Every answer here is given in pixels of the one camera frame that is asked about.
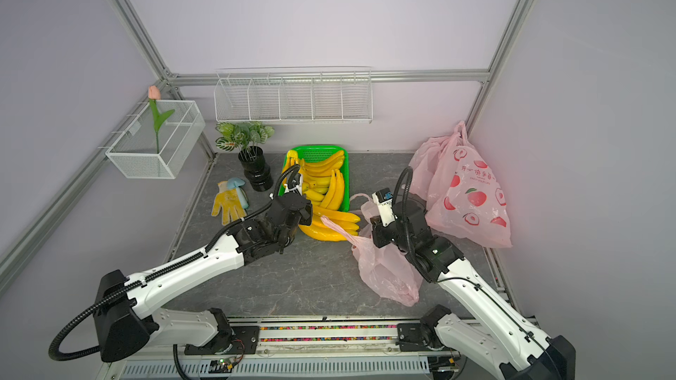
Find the orange-yellow banana bunch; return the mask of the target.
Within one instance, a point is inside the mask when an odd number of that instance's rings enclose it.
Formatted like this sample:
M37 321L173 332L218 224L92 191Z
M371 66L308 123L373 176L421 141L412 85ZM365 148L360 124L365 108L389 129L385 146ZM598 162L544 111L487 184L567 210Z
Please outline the orange-yellow banana bunch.
M306 236L323 242L342 242L358 234L361 217L350 213L313 206L310 225L300 225Z

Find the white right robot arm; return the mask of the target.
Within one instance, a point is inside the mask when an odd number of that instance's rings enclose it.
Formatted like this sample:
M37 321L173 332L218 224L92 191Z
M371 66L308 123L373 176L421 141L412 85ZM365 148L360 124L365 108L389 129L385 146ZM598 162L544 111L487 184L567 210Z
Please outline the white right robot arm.
M434 346L462 353L496 379L575 378L574 346L510 306L454 243L432 233L416 202L384 202L370 222L376 246L397 246L425 281L454 297L483 327L478 330L439 305L421 321Z

